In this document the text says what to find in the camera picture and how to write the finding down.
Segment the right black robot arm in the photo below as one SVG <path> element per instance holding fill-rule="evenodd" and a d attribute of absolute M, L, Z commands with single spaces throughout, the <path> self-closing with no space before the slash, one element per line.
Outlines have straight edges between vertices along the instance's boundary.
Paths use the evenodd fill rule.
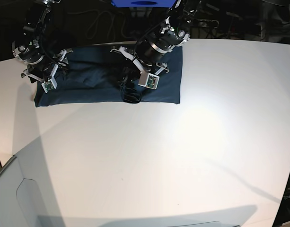
<path fill-rule="evenodd" d="M 13 56 L 27 66 L 21 74 L 28 76 L 32 83 L 47 83 L 57 70 L 66 71 L 64 63 L 64 38 L 58 38 L 49 32 L 54 4 L 59 0 L 35 0 L 26 13 L 22 30 L 11 45 Z"/>

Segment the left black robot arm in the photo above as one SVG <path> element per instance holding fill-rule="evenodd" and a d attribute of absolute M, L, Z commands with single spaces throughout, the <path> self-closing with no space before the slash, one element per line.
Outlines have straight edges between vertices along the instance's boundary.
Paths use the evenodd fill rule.
<path fill-rule="evenodd" d="M 159 74 L 169 72 L 167 64 L 159 60 L 189 41 L 192 23 L 201 6 L 201 0 L 177 0 L 163 20 L 137 40 L 133 49 L 125 46 L 111 49 L 111 52 L 121 54 L 137 68 L 139 86 L 157 89 Z"/>

